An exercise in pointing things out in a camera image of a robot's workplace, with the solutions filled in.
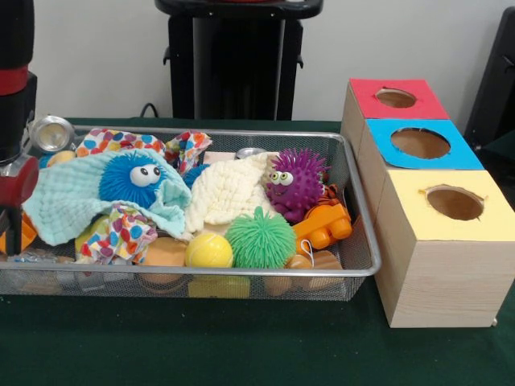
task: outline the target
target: wooden box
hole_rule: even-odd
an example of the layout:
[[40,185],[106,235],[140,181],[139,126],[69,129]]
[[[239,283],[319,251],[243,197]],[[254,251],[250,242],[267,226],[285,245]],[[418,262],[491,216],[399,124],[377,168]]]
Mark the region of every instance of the wooden box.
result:
[[373,221],[388,170],[483,170],[449,120],[367,119],[355,155]]
[[425,80],[351,79],[341,133],[358,153],[365,119],[449,119]]
[[491,326],[515,277],[515,214],[484,170],[388,170],[376,282],[391,327]]

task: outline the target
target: googly eye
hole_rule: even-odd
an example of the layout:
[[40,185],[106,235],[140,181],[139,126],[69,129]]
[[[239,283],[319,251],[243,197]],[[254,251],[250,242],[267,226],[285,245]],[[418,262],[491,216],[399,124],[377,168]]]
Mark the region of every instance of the googly eye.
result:
[[130,181],[137,187],[148,187],[161,178],[161,170],[154,164],[137,166],[130,171]]
[[279,179],[281,178],[281,175],[282,173],[280,171],[276,171],[275,173],[273,173],[271,176],[270,176],[270,181],[274,184],[274,185],[278,185],[280,182],[279,182]]
[[293,175],[291,173],[288,173],[288,172],[282,173],[281,177],[279,178],[279,182],[284,187],[288,187],[293,182]]

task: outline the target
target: blue paper top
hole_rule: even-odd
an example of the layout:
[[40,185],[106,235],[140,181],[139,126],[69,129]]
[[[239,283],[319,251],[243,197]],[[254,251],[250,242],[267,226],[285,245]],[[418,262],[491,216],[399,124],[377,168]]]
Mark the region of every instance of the blue paper top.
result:
[[[405,169],[483,170],[483,165],[449,120],[367,119],[373,140],[383,159]],[[397,148],[391,137],[403,129],[424,129],[444,137],[451,146],[440,158],[419,158]]]

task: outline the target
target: green spiky ball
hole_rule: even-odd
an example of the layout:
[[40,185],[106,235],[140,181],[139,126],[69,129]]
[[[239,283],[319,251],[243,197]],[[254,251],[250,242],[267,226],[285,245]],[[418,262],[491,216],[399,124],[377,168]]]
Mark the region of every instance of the green spiky ball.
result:
[[236,268],[284,268],[296,250],[293,228],[280,215],[264,215],[262,207],[256,207],[254,217],[237,217],[225,238],[233,247]]

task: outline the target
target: circular hole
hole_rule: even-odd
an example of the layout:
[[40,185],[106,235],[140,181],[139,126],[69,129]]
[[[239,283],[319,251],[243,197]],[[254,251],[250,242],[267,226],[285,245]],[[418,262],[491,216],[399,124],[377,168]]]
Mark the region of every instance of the circular hole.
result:
[[392,134],[391,139],[398,149],[419,158],[440,158],[451,150],[444,137],[428,129],[400,129]]
[[383,105],[395,109],[407,109],[417,102],[413,94],[395,88],[382,88],[377,92],[376,97]]
[[461,187],[434,187],[427,199],[435,210],[454,220],[474,220],[483,213],[483,200]]

